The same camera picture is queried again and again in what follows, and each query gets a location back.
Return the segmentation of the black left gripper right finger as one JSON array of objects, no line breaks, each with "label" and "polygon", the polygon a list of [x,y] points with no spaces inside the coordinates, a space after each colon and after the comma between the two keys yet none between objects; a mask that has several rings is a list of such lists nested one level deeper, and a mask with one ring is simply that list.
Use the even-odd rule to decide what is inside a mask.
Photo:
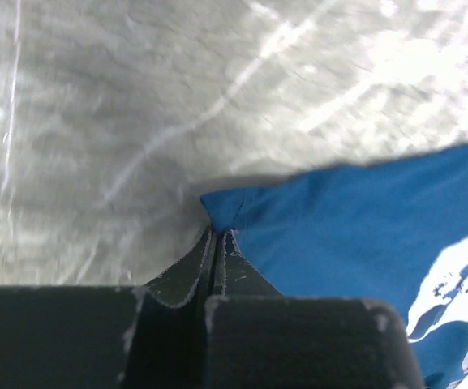
[{"label": "black left gripper right finger", "polygon": [[224,232],[218,241],[213,264],[211,295],[283,297],[242,255],[232,230]]}]

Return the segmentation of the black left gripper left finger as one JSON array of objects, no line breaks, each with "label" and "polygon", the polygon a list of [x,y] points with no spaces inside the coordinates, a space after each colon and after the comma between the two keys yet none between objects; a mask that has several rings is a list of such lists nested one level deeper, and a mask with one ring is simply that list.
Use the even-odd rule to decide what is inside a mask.
[{"label": "black left gripper left finger", "polygon": [[144,286],[143,310],[198,310],[208,296],[216,245],[207,227],[184,256]]}]

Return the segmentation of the blue t shirt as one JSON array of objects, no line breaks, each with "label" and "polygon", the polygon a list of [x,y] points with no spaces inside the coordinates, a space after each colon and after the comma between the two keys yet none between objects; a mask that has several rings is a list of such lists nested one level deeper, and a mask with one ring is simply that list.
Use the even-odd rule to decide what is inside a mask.
[{"label": "blue t shirt", "polygon": [[370,297],[406,324],[425,384],[468,353],[468,144],[372,167],[302,174],[201,198],[216,231],[279,292]]}]

